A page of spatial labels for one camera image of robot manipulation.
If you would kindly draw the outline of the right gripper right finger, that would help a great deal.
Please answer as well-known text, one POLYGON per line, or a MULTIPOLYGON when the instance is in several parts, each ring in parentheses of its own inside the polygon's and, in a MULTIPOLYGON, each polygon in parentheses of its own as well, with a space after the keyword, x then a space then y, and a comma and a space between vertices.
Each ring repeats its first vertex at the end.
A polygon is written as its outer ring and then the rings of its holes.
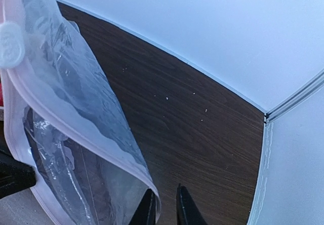
POLYGON ((179 184, 176 192, 177 225, 207 225, 188 189, 179 184))

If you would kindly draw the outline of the clear zip top bag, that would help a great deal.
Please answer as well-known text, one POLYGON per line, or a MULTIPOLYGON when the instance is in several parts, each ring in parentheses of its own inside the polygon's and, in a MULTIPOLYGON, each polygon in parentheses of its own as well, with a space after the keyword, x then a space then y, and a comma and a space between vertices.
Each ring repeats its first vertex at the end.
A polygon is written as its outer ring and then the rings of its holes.
POLYGON ((54 224, 129 224, 147 189, 159 219, 120 103, 56 0, 1 0, 1 82, 8 148, 54 224))

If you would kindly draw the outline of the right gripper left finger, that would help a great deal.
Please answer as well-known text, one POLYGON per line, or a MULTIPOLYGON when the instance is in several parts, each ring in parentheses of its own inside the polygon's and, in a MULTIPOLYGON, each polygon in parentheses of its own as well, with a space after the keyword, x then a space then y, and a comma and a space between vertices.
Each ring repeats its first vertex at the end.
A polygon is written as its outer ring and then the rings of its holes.
POLYGON ((155 223, 156 195, 151 189, 147 189, 129 225, 155 225, 155 223))

